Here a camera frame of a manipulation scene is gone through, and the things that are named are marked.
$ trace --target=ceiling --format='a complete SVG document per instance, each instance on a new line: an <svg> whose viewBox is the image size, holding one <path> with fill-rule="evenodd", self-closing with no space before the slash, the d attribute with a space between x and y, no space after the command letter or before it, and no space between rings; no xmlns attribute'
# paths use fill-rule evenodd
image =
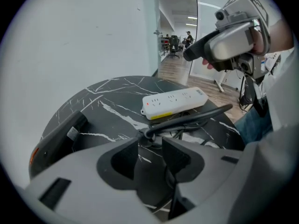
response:
<svg viewBox="0 0 299 224"><path fill-rule="evenodd" d="M160 25L162 28L169 28L171 29L171 25L169 24L167 18L164 16L164 14L160 11Z"/></svg>
<svg viewBox="0 0 299 224"><path fill-rule="evenodd" d="M197 17L197 0L163 0L172 10L175 23L197 24L188 16Z"/></svg>

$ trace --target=desk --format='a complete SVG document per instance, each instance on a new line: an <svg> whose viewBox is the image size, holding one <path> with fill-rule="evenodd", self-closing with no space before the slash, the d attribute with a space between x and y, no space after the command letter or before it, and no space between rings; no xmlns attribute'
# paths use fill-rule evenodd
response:
<svg viewBox="0 0 299 224"><path fill-rule="evenodd" d="M140 113L142 98L183 88L186 87L172 81L143 76L118 77L96 83L79 91L57 110L46 126L43 137L75 110L80 110L89 122L81 130L74 145L75 151L135 137L138 130L148 127L151 122ZM208 100L204 106L190 110L189 113L203 112L215 107L216 105ZM159 121L178 116L179 114L174 114ZM201 143L207 139L214 140L226 149L244 149L240 135L225 114L210 119L197 131L183 134L183 140L189 142ZM148 207L155 206L173 192L164 180L162 150L139 147L138 152L142 157L135 166L138 196Z"/></svg>
<svg viewBox="0 0 299 224"><path fill-rule="evenodd" d="M180 43L178 44L178 46L183 46L183 51L185 50L185 44L183 44L183 43L180 42Z"/></svg>

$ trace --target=jeans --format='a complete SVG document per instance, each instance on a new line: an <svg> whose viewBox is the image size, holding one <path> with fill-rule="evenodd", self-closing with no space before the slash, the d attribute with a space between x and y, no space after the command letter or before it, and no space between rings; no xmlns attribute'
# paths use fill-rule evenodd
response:
<svg viewBox="0 0 299 224"><path fill-rule="evenodd" d="M235 123L235 127L245 145L259 141L273 131L269 110L264 117L260 117L254 107Z"/></svg>

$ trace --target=power strip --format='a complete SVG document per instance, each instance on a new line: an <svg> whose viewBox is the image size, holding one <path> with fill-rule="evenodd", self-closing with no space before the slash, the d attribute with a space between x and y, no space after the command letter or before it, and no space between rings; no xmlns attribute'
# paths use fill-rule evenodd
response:
<svg viewBox="0 0 299 224"><path fill-rule="evenodd" d="M208 96L198 87L145 96L141 114L153 120L203 106Z"/></svg>

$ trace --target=office chair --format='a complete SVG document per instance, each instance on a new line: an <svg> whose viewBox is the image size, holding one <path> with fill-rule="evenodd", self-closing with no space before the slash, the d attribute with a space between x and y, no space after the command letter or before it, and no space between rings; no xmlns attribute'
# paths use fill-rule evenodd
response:
<svg viewBox="0 0 299 224"><path fill-rule="evenodd" d="M178 55L176 55L176 52L178 52L178 43L179 43L179 39L178 37L173 37L171 36L171 39L169 39L169 51L170 51L170 54L168 56L171 56L171 57L178 57Z"/></svg>

